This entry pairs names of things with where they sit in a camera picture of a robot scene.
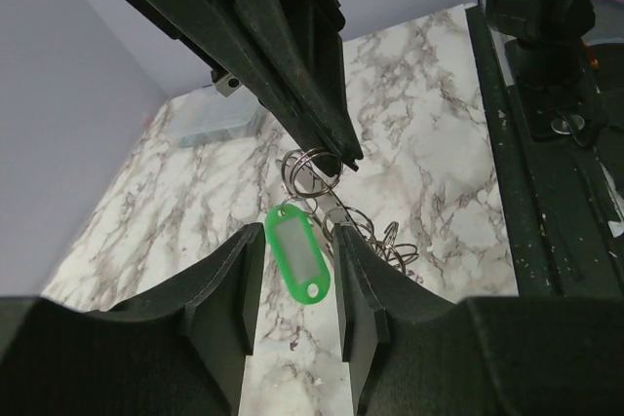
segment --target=keychain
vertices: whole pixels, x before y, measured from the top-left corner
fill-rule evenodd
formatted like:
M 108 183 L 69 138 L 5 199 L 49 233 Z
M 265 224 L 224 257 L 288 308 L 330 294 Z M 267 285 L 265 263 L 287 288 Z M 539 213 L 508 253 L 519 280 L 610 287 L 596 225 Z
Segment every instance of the keychain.
M 268 212 L 264 226 L 291 296 L 305 305 L 321 302 L 332 277 L 306 213 L 282 204 Z

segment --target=green key tag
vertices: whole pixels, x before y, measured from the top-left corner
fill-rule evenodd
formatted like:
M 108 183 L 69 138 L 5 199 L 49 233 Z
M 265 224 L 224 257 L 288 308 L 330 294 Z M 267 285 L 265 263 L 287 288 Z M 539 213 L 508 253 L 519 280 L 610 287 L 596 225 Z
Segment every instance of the green key tag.
M 307 215 L 293 205 L 280 205 L 268 212 L 264 226 L 291 296 L 305 305 L 321 302 L 332 277 Z

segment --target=white marble surface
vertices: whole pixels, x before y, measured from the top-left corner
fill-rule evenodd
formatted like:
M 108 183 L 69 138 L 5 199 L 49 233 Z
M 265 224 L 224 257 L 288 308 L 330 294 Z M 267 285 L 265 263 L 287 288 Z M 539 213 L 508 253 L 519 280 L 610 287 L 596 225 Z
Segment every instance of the white marble surface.
M 336 192 L 377 226 L 401 223 L 421 257 L 409 275 L 451 301 L 516 287 L 464 7 L 345 44 L 349 110 L 365 160 Z M 257 138 L 178 149 L 168 103 L 104 195 L 45 295 L 108 309 L 203 258 L 284 192 L 293 149 L 273 118 Z M 267 251 L 240 415 L 352 414 L 333 289 L 295 303 Z

